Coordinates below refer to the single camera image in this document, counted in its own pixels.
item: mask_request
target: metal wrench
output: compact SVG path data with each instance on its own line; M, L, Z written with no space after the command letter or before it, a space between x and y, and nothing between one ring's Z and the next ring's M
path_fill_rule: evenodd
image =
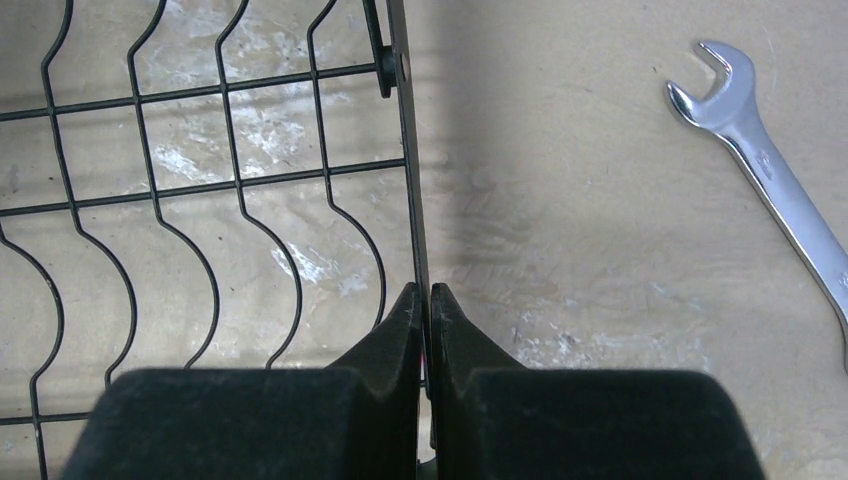
M699 42L695 52L716 71L716 81L702 100L668 82L672 111L684 123L713 134L730 150L836 310L845 344L843 366L848 372L848 255L760 120L751 59L719 42Z

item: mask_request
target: metal rack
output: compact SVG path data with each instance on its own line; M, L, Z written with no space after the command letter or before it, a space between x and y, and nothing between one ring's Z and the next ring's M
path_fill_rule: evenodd
M17 206L14 208L3 208L0 204L0 244L5 248L11 249L17 255L22 257L34 268L43 278L46 288L55 303L56 322L55 322L55 339L52 349L44 360L43 364L35 371L29 380L29 400L31 412L27 415L17 417L0 418L0 427L11 425L31 424L35 434L33 441L36 443L38 453L38 470L42 478L47 478L47 458L45 454L44 438L42 425L49 422L68 422L78 421L87 418L89 412L73 412L61 414L42 414L39 410L39 378L51 367L51 364L62 348L62 341L65 332L65 313L64 304L59 288L51 277L50 268L45 267L43 262L30 254L26 249L16 244L7 238L3 231L2 221L8 217L19 217L40 214L45 212L67 211L71 215L73 226L76 233L88 242L92 247L95 247L101 252L109 262L114 266L115 270L120 275L123 285L126 290L127 302L129 303L130 318L129 328L126 340L120 349L119 354L114 361L108 366L103 373L105 385L109 385L113 379L116 369L124 362L130 352L135 339L136 331L139 327L138 304L136 293L133 287L133 281L127 273L127 269L121 262L121 259L113 253L113 251L95 235L90 233L84 227L80 220L80 211L90 207L100 207L107 205L129 204L133 202L151 202L155 219L158 225L169 232L171 235L178 238L188 249L190 249L197 261L202 265L206 273L209 283L209 289L212 296L213 312L209 322L208 331L205 339L190 359L185 362L185 368L191 368L195 362L200 359L210 346L218 328L218 320L221 309L221 289L216 279L216 273L213 270L207 256L198 247L192 238L181 231L174 224L169 223L164 218L162 213L161 201L167 198L190 197L208 192L230 190L235 191L238 201L239 211L242 218L249 222L253 227L260 230L269 237L277 248L282 251L288 266L291 269L294 280L294 291L291 292L296 299L296 310L291 321L291 328L285 337L285 340L280 344L279 348L271 355L266 363L265 368L271 368L275 360L282 355L295 339L298 332L298 325L303 316L303 288L300 275L298 273L297 264L292 256L292 253L286 246L281 236L269 228L258 218L251 215L248 205L245 202L245 190L251 187L262 185L277 185L287 182L300 181L304 179L323 179L327 207L336 215L344 219L353 226L363 237L371 254L373 255L379 275L379 305L376 312L374 325L379 324L384 315L386 304L386 272L383 265L381 253L377 244L372 239L369 232L353 215L340 207L334 198L332 180L339 175L347 175L352 173L373 172L384 169L403 169L406 178L407 201L409 213L409 226L411 231L411 247L412 258L414 263L414 277L408 279L414 281L417 285L423 286L421 289L421 298L426 299L427 286L429 279L427 274L427 256L424 242L424 225L421 208L421 191L419 179L419 167L416 145L416 131L414 121L414 109L412 102L412 82L410 78L408 64L408 44L406 38L406 25L404 21L404 9L400 0L388 0L388 26L391 32L391 42L389 45L383 44L383 39L380 31L379 15L375 5L375 0L363 0L364 16L369 32L371 42L371 50L373 53L373 62L360 65L347 65L342 67L319 69L316 62L316 50L314 34L316 28L321 25L327 15L336 6L335 0L329 0L323 7L321 12L310 23L307 32L306 40L308 47L309 70L265 78L255 78L244 81L227 80L227 74L224 66L224 58L222 47L230 34L239 24L245 10L248 6L248 0L242 0L238 6L235 15L227 24L226 28L220 33L215 42L215 59L217 64L219 82L216 85L208 85L195 88L187 88L173 91L165 91L151 94L141 93L139 87L139 76L136 71L136 54L139 49L153 35L162 19L163 12L167 4L167 0L159 0L153 17L150 19L147 28L141 36L132 44L127 51L126 63L129 72L129 81L132 88L132 95L123 98L110 98L85 103L73 103L57 105L53 94L53 84L50 78L50 66L56 57L59 50L62 48L65 38L71 26L74 4L73 0L66 0L64 6L64 15L56 39L50 47L47 54L41 62L41 79L43 82L44 100L46 106L44 108L36 108L29 110L19 110L12 112L0 113L0 124L3 122L14 122L18 120L30 118L47 118L50 122L52 131L53 144L55 147L56 161L58 162L61 172L61 183L67 197L66 201L43 203L26 206ZM392 89L396 90L396 101L399 109L400 125L401 125L401 141L403 148L403 156L401 158L380 159L364 163L331 166L328 159L327 139L325 134L324 118L321 103L321 88L319 80L340 78L353 75L373 75L376 77L375 88L379 88L383 98L388 99L391 96ZM230 94L239 91L258 89L263 87L279 86L296 82L311 82L312 96L315 108L315 120L318 132L317 147L320 151L321 168L300 170L295 172L265 175L251 178L242 178L240 169L240 159L238 145L233 126L233 115L230 106ZM223 100L223 114L226 121L227 143L230 150L230 162L232 164L233 179L229 181L219 181L202 185L191 185L178 188L160 188L157 186L157 178L153 168L151 159L151 148L147 133L147 124L144 119L144 106L166 102L171 100L189 99L206 95L220 94ZM69 173L68 162L65 158L65 150L63 148L62 129L59 124L59 117L62 115L91 112L96 110L107 110L119 107L132 107L137 119L137 128L139 141L142 147L142 157L139 161L144 163L147 174L147 182L149 189L141 193L128 193L123 195L99 196L96 198L79 199L74 193L74 184L72 175Z

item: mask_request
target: dish rack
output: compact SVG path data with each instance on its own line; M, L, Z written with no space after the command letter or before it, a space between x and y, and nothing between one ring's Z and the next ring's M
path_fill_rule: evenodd
M174 3L174 0L159 0L158 3L153 3L151 3L150 10L152 11L152 15L149 17L149 23L135 42L128 46L126 53L127 81L131 86L131 94L129 96L74 103L61 103L57 101L57 96L54 93L54 80L51 78L51 65L53 65L54 59L61 52L65 44L75 16L73 0L66 0L61 16L61 25L56 34L55 41L44 55L40 65L44 106L40 108L2 111L0 113L0 129L4 125L24 122L29 119L41 119L42 121L49 122L50 136L55 150L55 157L52 160L55 162L54 165L58 167L59 173L55 178L51 176L49 179L44 179L44 181L60 183L61 190L65 196L64 200L61 201L9 206L9 202L4 200L7 199L8 195L16 193L18 189L18 185L14 185L16 182L13 180L11 185L4 188L14 191L11 193L7 191L6 193L8 195L0 197L0 244L2 244L4 249L13 252L17 258L25 261L29 265L28 268L34 270L43 279L43 285L40 288L46 289L49 292L49 297L53 303L53 317L50 320L52 332L46 335L46 338L51 338L52 347L44 357L43 362L29 376L27 382L28 405L26 405L26 408L18 408L14 415L9 415L7 411L0 412L0 432L3 429L15 426L32 426L32 435L27 435L25 438L35 447L37 465L32 465L31 467L33 470L37 469L38 475L41 478L47 478L48 474L52 473L55 469L55 466L52 465L53 462L48 458L49 455L45 447L45 442L49 442L50 437L49 432L45 432L45 426L63 422L79 423L87 418L89 411L64 411L56 413L44 413L43 411L44 409L40 403L43 396L39 390L40 380L47 372L50 372L55 359L62 352L65 346L63 340L65 340L66 327L71 320L66 319L67 305L63 297L62 284L54 281L56 272L52 264L40 259L39 255L31 252L24 243L16 241L11 235L7 235L7 231L4 231L4 223L11 222L13 219L36 218L51 212L70 215L73 230L79 239L86 244L85 248L89 250L93 249L97 255L101 255L108 260L111 268L117 273L122 283L121 289L125 292L121 302L128 307L129 315L128 318L111 319L114 322L123 322L126 336L123 341L118 343L118 348L114 353L113 359L102 372L102 385L104 386L108 386L123 371L127 358L131 355L133 347L137 343L137 332L140 328L144 328L145 322L149 320L145 318L143 313L140 313L143 305L138 298L133 275L125 267L126 257L116 252L110 246L108 238L102 238L88 226L88 214L95 212L99 207L131 207L141 205L148 208L152 207L153 219L155 219L156 225L162 231L167 232L167 235L170 235L169 238L172 238L174 241L172 243L174 248L182 248L190 252L191 258L194 258L193 261L196 262L195 267L192 268L198 268L197 265L199 265L199 269L206 279L207 295L211 297L212 312L209 316L205 332L202 334L202 341L196 346L193 354L185 359L183 363L185 368L199 366L198 362L202 364L204 355L215 344L216 334L219 334L221 330L222 308L224 308L227 299L237 297L239 293L233 288L227 289L225 285L222 285L220 271L216 269L215 262L210 260L206 249L201 246L201 242L191 233L187 233L185 231L186 229L169 221L169 205L178 204L179 202L191 202L192 199L204 198L204 195L215 192L229 192L231 194L229 197L222 198L228 198L228 201L237 203L238 213L242 221L264 235L266 241L272 242L276 251L279 253L277 260L280 263L281 269L289 274L292 288L289 291L282 291L283 289L278 287L274 292L287 297L289 299L288 301L294 305L294 312L290 320L281 321L281 323L285 323L287 333L279 342L279 345L265 359L265 368L274 366L275 362L289 351L293 342L297 342L298 334L302 332L304 328L303 324L305 319L308 319L310 312L305 308L304 282L306 280L304 280L304 264L299 260L300 253L286 240L286 232L276 231L275 228L268 225L269 222L267 220L262 220L252 213L255 207L255 204L252 204L249 198L252 191L261 190L266 192L266 194L273 194L273 192L278 192L280 189L285 189L290 185L297 185L299 182L302 183L308 180L319 180L323 183L326 208L333 212L336 220L345 222L345 224L355 229L356 233L361 237L362 242L364 242L363 252L367 253L373 261L373 267L369 268L373 268L373 271L376 272L376 288L379 292L379 299L373 310L375 318L372 323L376 326L384 316L388 295L387 269L384 265L383 253L379 248L378 241L366 229L365 225L367 222L361 220L357 215L348 212L337 203L337 190L335 189L336 184L334 181L343 181L343 179L353 175L376 175L378 172L390 170L402 172L403 185L405 186L405 201L402 201L402 203L405 204L403 210L408 217L404 220L404 223L408 224L409 227L409 239L411 243L408 246L411 247L412 259L410 269L412 278L402 278L402 281L414 282L419 286L425 286L421 290L421 298L426 299L428 296L426 286L429 285L429 279L421 207L412 82L402 2L400 0L388 0L386 2L387 9L383 11L378 8L375 0L362 0L359 5L359 17L352 17L351 15L353 13L348 16L349 20L353 18L357 24L364 25L365 29L367 29L368 48L370 48L371 52L371 58L368 62L337 65L328 68L320 67L319 60L321 55L316 45L316 31L322 26L328 16L333 15L334 11L342 8L336 0L330 0L308 22L299 22L299 24L306 26L305 43L301 42L298 44L295 50L300 53L305 63L308 64L307 68L301 71L264 76L261 78L230 80L232 69L227 64L226 47L229 46L228 40L232 38L233 32L239 28L240 22L244 20L245 12L249 6L248 0L241 0L235 9L235 13L217 35L214 42L214 66L218 77L217 83L145 93L141 85L142 79L139 73L138 54L145 48L151 37L157 33L157 29L162 25L163 16L166 15L168 9L180 9L184 6L180 2ZM384 44L384 32L381 30L381 26L388 27L391 39L388 45ZM332 151L328 145L331 134L327 132L325 125L327 106L326 102L322 101L324 100L322 99L322 90L327 88L324 84L325 81L349 78L368 79L367 83L370 84L371 91L379 92L383 102L395 102L399 118L400 135L398 140L399 146L402 149L401 156L397 158L376 158L369 161L362 161L360 158L358 162L344 165L334 165L331 163ZM288 171L280 173L256 174L254 172L252 174L245 174L246 162L244 157L240 155L243 147L239 145L237 140L239 138L239 129L237 126L239 118L234 114L234 111L237 109L237 106L234 104L237 102L233 99L241 93L290 85L308 85L308 89L302 90L311 90L309 94L309 113L313 115L314 127L310 128L315 129L317 140L314 144L309 145L309 149L314 152L315 157L320 157L320 163L312 168L303 168L302 165L290 165ZM154 161L157 155L157 147L152 145L150 141L149 129L151 127L150 121L146 117L155 115L156 112L152 109L159 104L179 101L190 102L192 99L210 97L220 99L220 113L223 115L225 127L225 139L222 139L222 142L227 147L221 152L221 157L226 158L230 164L231 178L227 179L220 176L214 177L211 180L207 178L202 182L191 185L163 185L161 168ZM283 108L285 108L284 100L281 100ZM135 161L139 162L139 165L143 165L145 182L142 183L142 186L146 188L142 188L140 191L136 188L135 191L130 192L82 198L83 196L77 193L77 180L72 171L73 168L69 165L64 141L67 127L62 126L62 120L73 114L115 109L131 109L135 117L134 125L127 125L127 127L133 127L138 131L137 138L141 146L141 155ZM188 109L185 116L190 117L191 115L192 111ZM26 161L26 159L15 159L15 161ZM27 298L26 292L21 292L16 301L26 303L31 300ZM8 323L25 320L3 318L0 321ZM9 347L9 342L14 344L15 340L13 337L10 341L7 341L7 347ZM13 445L12 447L20 448L21 445Z

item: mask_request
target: beige stone surface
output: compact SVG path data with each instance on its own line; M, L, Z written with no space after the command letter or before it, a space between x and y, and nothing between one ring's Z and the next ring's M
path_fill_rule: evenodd
M0 112L44 105L38 66L61 3L2 2ZM224 48L228 78L307 68L305 31L322 6L251 2ZM138 54L142 91L216 83L212 46L235 7L170 2ZM130 95L126 50L154 9L76 2L50 70L57 104ZM421 0L407 2L407 17L432 280L449 283L466 313L529 366L706 371L733 397L771 477L843 478L848 377L835 315L730 156L676 122L662 97L667 79L708 89L695 40L747 52L766 127L848 242L843 5ZM359 2L340 2L326 22L316 35L321 68L369 61ZM333 165L400 155L396 103L380 99L373 76L321 88ZM245 177L320 168L311 93L304 83L232 96ZM144 114L160 187L232 178L220 95ZM132 107L59 121L78 198L148 188ZM412 278L402 172L333 187L379 246L391 302ZM49 122L0 124L0 208L65 199ZM367 243L327 208L320 179L252 189L246 201L295 254L303 281L303 320L275 366L326 364L374 321ZM207 255L221 291L218 331L198 365L263 365L294 311L277 245L241 218L232 191L169 199L163 213ZM156 224L150 202L83 209L81 221L137 295L137 337L116 374L184 364L212 316L200 262ZM126 288L67 211L0 225L45 265L65 305L62 349L38 384L42 410L89 408L126 340ZM32 267L8 249L0 265L0 416L27 415L27 382L50 350L56 314ZM81 426L45 430L53 471ZM0 445L0 478L36 475L31 427L0 427Z

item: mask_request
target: wrench handle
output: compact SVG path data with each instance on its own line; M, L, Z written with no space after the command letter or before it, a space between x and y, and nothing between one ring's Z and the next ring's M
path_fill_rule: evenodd
M715 133L736 159L763 203L839 317L848 344L848 255L769 138L756 109ZM848 371L848 353L844 358Z

